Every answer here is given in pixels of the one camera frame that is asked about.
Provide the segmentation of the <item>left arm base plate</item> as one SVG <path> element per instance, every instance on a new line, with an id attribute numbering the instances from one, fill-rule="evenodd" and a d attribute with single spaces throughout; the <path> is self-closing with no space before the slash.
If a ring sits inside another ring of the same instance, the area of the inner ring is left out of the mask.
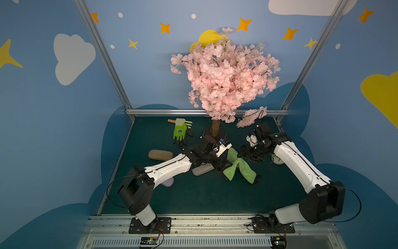
<path id="1" fill-rule="evenodd" d="M 163 234 L 170 234 L 171 225 L 171 217 L 157 217 L 146 226 L 138 218 L 133 218 L 130 223 L 129 234 L 155 234 L 159 231 Z"/>

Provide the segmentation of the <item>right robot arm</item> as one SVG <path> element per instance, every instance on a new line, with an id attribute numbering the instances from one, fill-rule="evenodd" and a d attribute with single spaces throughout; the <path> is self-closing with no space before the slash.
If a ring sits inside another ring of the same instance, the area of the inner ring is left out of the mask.
<path id="1" fill-rule="evenodd" d="M 261 162 L 266 154 L 273 154 L 290 169 L 302 184 L 306 197 L 299 203 L 272 210 L 268 223 L 272 227 L 296 222 L 317 224 L 341 215 L 346 188 L 320 172 L 296 147 L 284 132 L 272 133 L 266 124 L 257 124 L 243 145 L 240 158 Z"/>

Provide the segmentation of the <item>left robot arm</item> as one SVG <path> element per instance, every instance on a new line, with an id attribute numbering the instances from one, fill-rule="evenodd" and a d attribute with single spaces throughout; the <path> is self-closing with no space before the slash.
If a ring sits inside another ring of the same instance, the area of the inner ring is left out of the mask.
<path id="1" fill-rule="evenodd" d="M 156 187 L 202 165 L 210 164 L 221 171 L 226 169 L 230 148 L 232 144 L 227 139 L 215 140 L 205 135 L 194 146 L 168 161 L 145 168 L 134 166 L 121 183 L 118 195 L 128 212 L 144 227 L 154 226 L 158 217 L 151 208 L 150 201 Z"/>

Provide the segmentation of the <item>grey eyeglass case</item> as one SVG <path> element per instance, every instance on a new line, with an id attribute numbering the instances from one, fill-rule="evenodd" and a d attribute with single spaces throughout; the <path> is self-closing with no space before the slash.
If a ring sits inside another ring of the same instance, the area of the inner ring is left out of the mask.
<path id="1" fill-rule="evenodd" d="M 200 175 L 203 175 L 203 174 L 205 174 L 209 171 L 212 171 L 214 169 L 215 168 L 212 164 L 204 164 L 204 165 L 194 168 L 192 170 L 192 173 L 194 176 L 200 176 Z"/>

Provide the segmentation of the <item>green grey microfiber cloth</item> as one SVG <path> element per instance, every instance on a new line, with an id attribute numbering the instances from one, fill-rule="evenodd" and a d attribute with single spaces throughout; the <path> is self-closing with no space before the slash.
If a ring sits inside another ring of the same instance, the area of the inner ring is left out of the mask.
<path id="1" fill-rule="evenodd" d="M 231 165 L 224 169 L 222 173 L 229 181 L 234 178 L 236 170 L 239 169 L 241 175 L 245 178 L 246 181 L 251 184 L 255 182 L 257 177 L 256 172 L 251 169 L 249 164 L 244 159 L 238 157 L 238 152 L 234 148 L 230 148 L 228 150 L 227 161 Z"/>

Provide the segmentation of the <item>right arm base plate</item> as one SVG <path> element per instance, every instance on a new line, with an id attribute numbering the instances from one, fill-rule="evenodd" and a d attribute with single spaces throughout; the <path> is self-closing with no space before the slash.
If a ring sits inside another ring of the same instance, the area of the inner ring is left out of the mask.
<path id="1" fill-rule="evenodd" d="M 281 224 L 273 217 L 257 215 L 251 218 L 251 226 L 254 233 L 295 233 L 292 224 Z"/>

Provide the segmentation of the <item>purple eyeglass case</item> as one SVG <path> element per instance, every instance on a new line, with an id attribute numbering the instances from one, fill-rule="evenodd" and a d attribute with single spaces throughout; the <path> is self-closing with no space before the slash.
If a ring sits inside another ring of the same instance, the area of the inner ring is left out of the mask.
<path id="1" fill-rule="evenodd" d="M 174 178 L 171 177 L 167 180 L 165 180 L 164 182 L 161 183 L 161 185 L 165 186 L 165 187 L 171 187 L 174 183 Z"/>

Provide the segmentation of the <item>tan eyeglass case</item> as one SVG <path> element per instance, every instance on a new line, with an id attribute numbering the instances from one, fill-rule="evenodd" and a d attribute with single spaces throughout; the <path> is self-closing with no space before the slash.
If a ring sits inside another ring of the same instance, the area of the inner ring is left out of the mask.
<path id="1" fill-rule="evenodd" d="M 174 158 L 171 151 L 153 149 L 148 153 L 148 157 L 153 160 L 168 161 Z"/>

